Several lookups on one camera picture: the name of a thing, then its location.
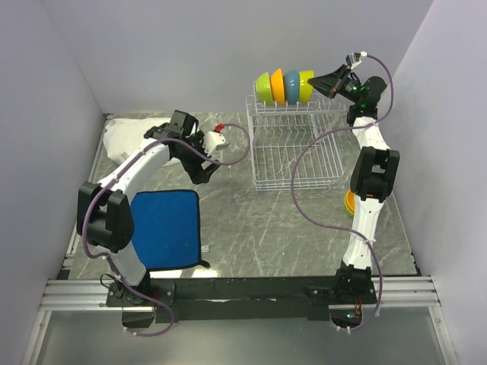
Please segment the yellow-green bowl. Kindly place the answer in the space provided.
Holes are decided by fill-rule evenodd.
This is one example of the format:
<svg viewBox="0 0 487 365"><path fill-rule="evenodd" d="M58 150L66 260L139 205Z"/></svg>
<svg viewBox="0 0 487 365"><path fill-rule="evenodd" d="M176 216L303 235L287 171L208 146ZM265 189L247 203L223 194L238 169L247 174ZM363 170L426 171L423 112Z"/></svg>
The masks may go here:
<svg viewBox="0 0 487 365"><path fill-rule="evenodd" d="M298 101L300 103L306 104L310 102L313 93L313 86L310 85L308 81L313 77L314 77L313 70L306 70L306 71L299 72L300 88L299 88Z"/></svg>

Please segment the blue bowl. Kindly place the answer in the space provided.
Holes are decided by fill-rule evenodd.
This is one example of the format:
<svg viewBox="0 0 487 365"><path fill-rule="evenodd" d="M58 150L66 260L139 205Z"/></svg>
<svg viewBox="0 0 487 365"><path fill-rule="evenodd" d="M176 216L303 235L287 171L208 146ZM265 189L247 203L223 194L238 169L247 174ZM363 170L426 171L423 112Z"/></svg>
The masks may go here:
<svg viewBox="0 0 487 365"><path fill-rule="evenodd" d="M290 70L284 74L285 97L288 105L295 105L299 99L300 78L299 72Z"/></svg>

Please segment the lime green bowl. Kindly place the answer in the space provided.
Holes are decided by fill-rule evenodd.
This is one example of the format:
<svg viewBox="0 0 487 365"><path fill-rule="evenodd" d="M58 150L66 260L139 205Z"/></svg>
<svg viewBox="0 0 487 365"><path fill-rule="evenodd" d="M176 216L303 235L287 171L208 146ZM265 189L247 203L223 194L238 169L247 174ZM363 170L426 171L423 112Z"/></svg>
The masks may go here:
<svg viewBox="0 0 487 365"><path fill-rule="evenodd" d="M268 72L264 72L256 79L255 88L256 96L260 103L272 105L275 102Z"/></svg>

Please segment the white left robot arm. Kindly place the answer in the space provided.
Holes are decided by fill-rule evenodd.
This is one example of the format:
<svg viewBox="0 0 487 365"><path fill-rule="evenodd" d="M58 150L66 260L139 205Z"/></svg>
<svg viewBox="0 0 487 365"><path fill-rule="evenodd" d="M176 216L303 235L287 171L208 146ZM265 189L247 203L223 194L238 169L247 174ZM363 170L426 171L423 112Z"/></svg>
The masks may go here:
<svg viewBox="0 0 487 365"><path fill-rule="evenodd" d="M77 233L84 253L108 261L134 305L152 295L150 274L132 243L135 230L130 204L145 181L172 159L178 159L193 184L207 183L218 169L203 167L212 153L227 143L219 124L210 132L199 129L196 117L179 110L169 122L150 127L128 159L97 183L84 182L78 190Z"/></svg>

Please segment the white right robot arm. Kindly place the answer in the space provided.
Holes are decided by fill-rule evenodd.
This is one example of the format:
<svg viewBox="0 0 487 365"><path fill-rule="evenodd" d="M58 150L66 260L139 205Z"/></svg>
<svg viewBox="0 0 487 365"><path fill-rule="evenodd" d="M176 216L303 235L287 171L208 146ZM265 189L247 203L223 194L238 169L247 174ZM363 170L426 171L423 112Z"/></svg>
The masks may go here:
<svg viewBox="0 0 487 365"><path fill-rule="evenodd" d="M377 117L377 105L387 85L378 76L362 84L349 65L311 78L308 83L325 97L340 95L352 102L346 119L360 147L350 180L355 213L349 245L331 295L338 303L359 303L374 293L371 275L375 232L384 202L393 190L400 159L400 153L385 142Z"/></svg>

